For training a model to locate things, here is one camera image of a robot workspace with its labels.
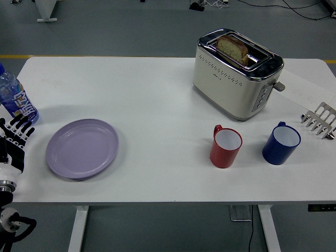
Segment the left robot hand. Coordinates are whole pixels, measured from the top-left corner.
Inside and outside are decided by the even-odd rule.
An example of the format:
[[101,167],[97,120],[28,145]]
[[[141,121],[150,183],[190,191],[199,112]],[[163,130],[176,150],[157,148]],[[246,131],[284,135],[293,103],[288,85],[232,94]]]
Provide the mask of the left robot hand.
[[24,147],[35,128],[27,116],[1,118],[1,183],[14,184],[24,170]]

